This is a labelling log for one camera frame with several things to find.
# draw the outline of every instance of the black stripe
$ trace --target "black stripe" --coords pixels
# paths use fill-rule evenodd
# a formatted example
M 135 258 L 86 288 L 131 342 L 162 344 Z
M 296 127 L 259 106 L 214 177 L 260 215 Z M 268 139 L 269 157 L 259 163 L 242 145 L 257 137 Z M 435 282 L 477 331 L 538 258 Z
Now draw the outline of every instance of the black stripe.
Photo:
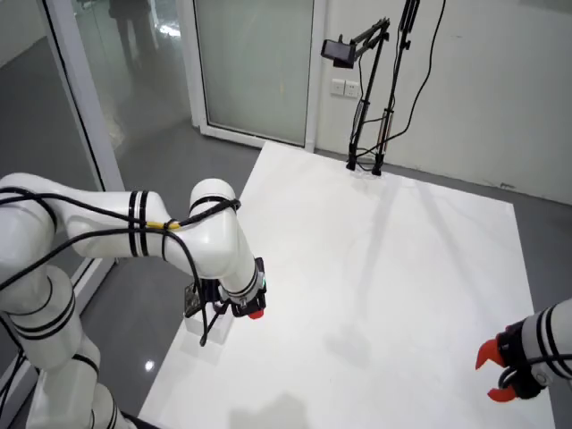
M 544 347 L 544 340 L 543 340 L 543 317 L 546 313 L 546 310 L 542 311 L 541 314 L 538 315 L 538 320 L 536 321 L 536 340 L 538 341 L 538 347 L 540 347 L 540 352 L 543 355 L 543 358 L 546 358 L 548 354 L 546 353 L 546 348 Z M 548 367 L 560 378 L 566 378 L 559 369 L 554 366 L 553 362 L 547 361 L 546 364 Z
M 79 360 L 80 362 L 83 362 L 84 364 L 91 366 L 93 368 L 93 370 L 96 372 L 96 374 L 99 375 L 99 368 L 97 368 L 96 363 L 93 360 L 91 360 L 89 357 L 79 355 L 79 354 L 75 354 L 75 355 L 73 355 L 72 359 L 73 360 Z
M 129 213 L 128 215 L 134 217 L 135 214 L 135 199 L 137 198 L 137 192 L 131 192 L 131 196 L 129 197 Z M 129 228 L 135 228 L 135 224 L 129 222 Z M 129 247 L 131 249 L 131 254 L 133 257 L 137 257 L 137 247 L 135 246 L 135 233 L 129 233 Z
M 257 269 L 257 264 L 255 263 L 254 272 L 252 273 L 252 278 L 250 279 L 250 283 L 247 285 L 246 288 L 238 292 L 230 292 L 228 290 L 226 290 L 225 292 L 228 293 L 229 296 L 231 297 L 241 297 L 242 295 L 246 295 L 248 292 L 250 292 L 250 289 L 252 289 L 253 286 L 256 284 L 257 278 L 258 278 L 258 269 Z
M 211 196 L 208 196 L 208 197 L 199 198 L 199 199 L 198 199 L 197 201 L 195 201 L 195 202 L 193 203 L 193 205 L 190 207 L 190 209 L 189 209 L 189 215 L 190 215 L 190 212 L 192 212 L 193 209 L 194 209 L 196 206 L 199 206 L 199 205 L 201 205 L 201 204 L 203 204 L 203 203 L 209 203 L 209 202 L 222 203 L 223 201 L 230 201 L 230 200 L 229 200 L 228 198 L 219 197 L 219 196 L 217 196 L 217 195 L 211 195 Z
M 40 311 L 42 311 L 44 308 L 46 308 L 47 304 L 50 302 L 50 300 L 52 299 L 52 295 L 54 295 L 54 284 L 52 283 L 52 279 L 49 278 L 49 276 L 47 277 L 47 281 L 50 283 L 50 293 L 47 296 L 46 302 L 44 303 L 44 305 L 34 311 L 30 311 L 29 313 L 9 313 L 6 311 L 7 315 L 35 315 L 36 313 L 39 313 Z
M 556 358 L 559 358 L 560 353 L 558 352 L 558 347 L 556 347 L 556 341 L 554 340 L 554 336 L 552 335 L 552 311 L 554 311 L 554 307 L 551 307 L 551 309 L 548 310 L 548 313 L 546 314 L 546 335 L 548 336 L 548 343 L 551 346 L 552 355 Z M 559 358 L 557 362 L 560 364 L 560 366 L 562 366 L 562 368 L 564 368 L 564 371 L 568 373 L 568 377 L 565 378 L 571 377 L 572 370 L 566 364 L 564 359 Z
M 80 277 L 78 277 L 78 280 L 73 284 L 73 289 L 75 290 L 75 288 L 78 286 L 78 284 L 80 284 L 81 279 L 83 278 L 83 276 L 85 275 L 85 273 L 88 271 L 88 269 L 91 267 L 91 264 L 93 264 L 93 261 L 95 259 L 90 259 L 89 260 L 89 264 L 86 264 L 86 267 L 84 268 L 84 270 L 81 272 Z
M 68 304 L 65 306 L 65 308 L 62 310 L 62 312 L 57 315 L 56 317 L 54 317 L 50 322 L 48 322 L 47 324 L 42 324 L 40 326 L 34 326 L 34 327 L 27 327 L 27 326 L 21 326 L 17 323 L 15 323 L 13 321 L 13 325 L 16 328 L 16 331 L 18 332 L 29 332 L 29 333 L 34 333 L 34 332 L 42 332 L 45 331 L 47 329 L 50 329 L 52 326 L 54 326 L 55 324 L 58 324 L 66 315 L 66 313 L 69 311 L 69 309 L 72 307 L 73 304 L 73 299 L 75 298 L 75 295 L 73 294 L 73 292 L 71 293 L 70 296 L 70 300 L 68 301 Z
M 3 193 L 11 192 L 13 194 L 20 194 L 23 196 L 34 195 L 34 192 L 30 192 L 27 189 L 19 188 L 16 186 L 9 186 L 6 188 L 2 188 L 2 192 Z M 54 224 L 54 231 L 57 230 L 57 216 L 55 215 L 54 209 L 52 207 L 50 207 L 50 205 L 41 198 L 33 199 L 31 201 L 34 201 L 35 203 L 40 204 L 44 208 L 44 210 L 47 211 L 47 213 L 50 215 L 50 218 L 52 219 L 52 223 Z
M 168 230 L 168 229 L 169 229 L 169 225 L 171 225 L 171 223 L 176 222 L 176 221 L 177 221 L 176 219 L 171 219 L 169 222 L 167 222 L 167 223 L 164 225 L 163 228 L 164 228 L 165 230 Z M 164 260 L 165 262 L 167 262 L 167 259 L 164 257 L 164 248 L 165 248 L 166 244 L 167 244 L 167 234 L 163 234 L 163 238 L 161 239 L 161 257 L 163 258 L 163 260 Z
M 146 209 L 147 209 L 147 194 L 149 193 L 148 190 L 144 190 L 141 194 L 141 200 L 139 201 L 139 219 L 146 221 Z M 143 252 L 144 257 L 149 256 L 149 252 L 147 250 L 147 234 L 142 232 L 139 237 L 141 238 L 141 252 Z
M 109 419 L 109 424 L 107 425 L 107 429 L 114 429 L 115 423 L 117 423 L 117 405 L 115 405 L 115 399 L 111 398 L 114 410 L 111 413 L 111 418 Z
M 58 332 L 60 332 L 68 324 L 68 322 L 70 322 L 70 319 L 72 318 L 73 314 L 75 313 L 75 295 L 73 296 L 72 304 L 73 305 L 71 306 L 70 314 L 68 314 L 65 317 L 65 319 L 58 326 L 56 326 L 52 331 L 43 333 L 42 335 L 38 335 L 38 336 L 28 335 L 28 334 L 21 333 L 21 332 L 18 332 L 18 335 L 20 337 L 22 337 L 26 340 L 30 340 L 30 341 L 45 340 L 46 338 L 49 338 L 53 335 L 56 335 Z

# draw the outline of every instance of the light switch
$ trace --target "light switch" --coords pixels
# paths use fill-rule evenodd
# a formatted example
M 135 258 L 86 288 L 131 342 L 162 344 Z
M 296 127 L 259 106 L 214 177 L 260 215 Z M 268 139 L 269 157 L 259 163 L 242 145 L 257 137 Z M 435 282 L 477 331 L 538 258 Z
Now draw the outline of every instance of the light switch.
M 346 81 L 344 79 L 332 79 L 332 87 L 330 92 L 336 96 L 343 96 L 345 90 Z

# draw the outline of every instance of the black stand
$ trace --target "black stand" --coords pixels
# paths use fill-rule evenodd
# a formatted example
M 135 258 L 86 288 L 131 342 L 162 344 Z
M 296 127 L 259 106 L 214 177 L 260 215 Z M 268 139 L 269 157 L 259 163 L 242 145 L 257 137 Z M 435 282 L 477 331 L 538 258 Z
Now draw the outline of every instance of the black stand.
M 333 40 L 325 40 L 324 45 L 322 46 L 322 57 L 333 60 L 334 67 L 344 69 L 353 69 L 354 63 L 361 57 L 361 55 L 363 55 L 369 49 L 374 49 L 377 46 L 374 66 L 372 67 L 369 82 L 367 83 L 366 96 L 365 98 L 361 98 L 359 100 L 356 116 L 354 117 L 354 122 L 351 129 L 351 138 L 349 139 L 348 164 L 346 167 L 352 171 L 356 170 L 356 163 L 358 161 L 356 154 L 358 150 L 358 142 L 359 138 L 361 137 L 361 131 L 364 128 L 364 122 L 366 121 L 367 110 L 369 108 L 369 98 L 374 87 L 374 78 L 375 74 L 377 73 L 379 58 L 382 53 L 383 41 L 390 39 L 390 35 L 387 32 L 389 27 L 390 20 L 383 18 L 370 29 L 367 29 L 356 38 L 351 39 L 349 44 L 343 43 L 342 36 L 340 36 L 337 42 Z M 357 49 L 357 46 L 360 43 L 363 43 L 363 45 Z
M 383 111 L 383 119 L 380 126 L 380 132 L 377 139 L 377 152 L 375 153 L 375 164 L 372 169 L 372 174 L 376 176 L 382 175 L 383 160 L 385 158 L 385 153 L 387 152 L 387 143 L 390 139 L 391 123 L 393 121 L 393 107 L 395 105 L 395 88 L 397 87 L 397 78 L 400 74 L 401 58 L 403 57 L 403 51 L 409 50 L 411 47 L 411 41 L 408 40 L 408 34 L 411 33 L 413 29 L 413 24 L 417 15 L 417 10 L 419 9 L 419 4 L 421 0 L 407 0 L 405 7 L 403 8 L 403 14 L 401 15 L 400 29 L 401 41 L 397 59 L 395 60 L 395 68 L 393 70 L 393 80 L 391 83 L 390 99 L 388 101 L 387 107 Z
M 369 110 L 369 98 L 372 95 L 372 88 L 374 87 L 374 79 L 375 74 L 377 73 L 377 66 L 379 65 L 379 58 L 382 54 L 383 41 L 389 39 L 390 35 L 387 31 L 385 31 L 376 38 L 373 38 L 364 44 L 364 47 L 362 48 L 364 50 L 360 54 L 361 56 L 367 49 L 373 49 L 375 45 L 377 45 L 377 51 L 375 51 L 374 66 L 372 67 L 372 72 L 369 75 L 369 82 L 367 82 L 366 96 L 359 100 L 359 106 L 357 107 L 357 118 L 354 119 L 353 127 L 351 130 L 351 139 L 349 140 L 349 159 L 348 163 L 346 164 L 346 168 L 352 172 L 356 170 L 356 161 L 358 160 L 358 142 L 361 138 L 361 131 L 364 129 L 364 122 L 366 122 L 367 111 Z

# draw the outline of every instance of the white wall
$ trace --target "white wall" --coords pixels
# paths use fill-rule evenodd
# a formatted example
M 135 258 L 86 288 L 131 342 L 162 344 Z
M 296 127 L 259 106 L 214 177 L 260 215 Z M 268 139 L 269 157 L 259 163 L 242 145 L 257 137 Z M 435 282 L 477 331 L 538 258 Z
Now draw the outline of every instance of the white wall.
M 370 118 L 387 105 L 404 3 L 330 1 L 328 38 L 352 37 L 383 16 L 391 19 Z M 421 3 L 398 83 L 394 132 L 407 123 L 426 75 L 441 4 Z M 449 0 L 432 77 L 408 133 L 390 143 L 387 162 L 572 203 L 571 40 L 572 2 Z M 373 56 L 364 58 L 365 80 Z M 356 101 L 329 94 L 333 77 L 358 80 L 358 68 L 341 71 L 324 63 L 317 146 L 345 154 Z M 372 146 L 378 129 L 366 127 L 361 146 Z
M 36 0 L 0 0 L 0 67 L 45 35 Z

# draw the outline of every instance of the wall switch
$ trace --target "wall switch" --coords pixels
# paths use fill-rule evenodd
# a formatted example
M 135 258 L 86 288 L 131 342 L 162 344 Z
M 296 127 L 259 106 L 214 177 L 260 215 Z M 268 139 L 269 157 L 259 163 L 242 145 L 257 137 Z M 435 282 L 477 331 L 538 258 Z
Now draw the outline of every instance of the wall switch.
M 360 93 L 359 82 L 353 80 L 346 80 L 344 95 L 346 97 L 358 98 Z
M 330 92 L 336 96 L 343 96 L 343 91 L 346 87 L 346 81 L 344 79 L 332 79 L 332 86 Z

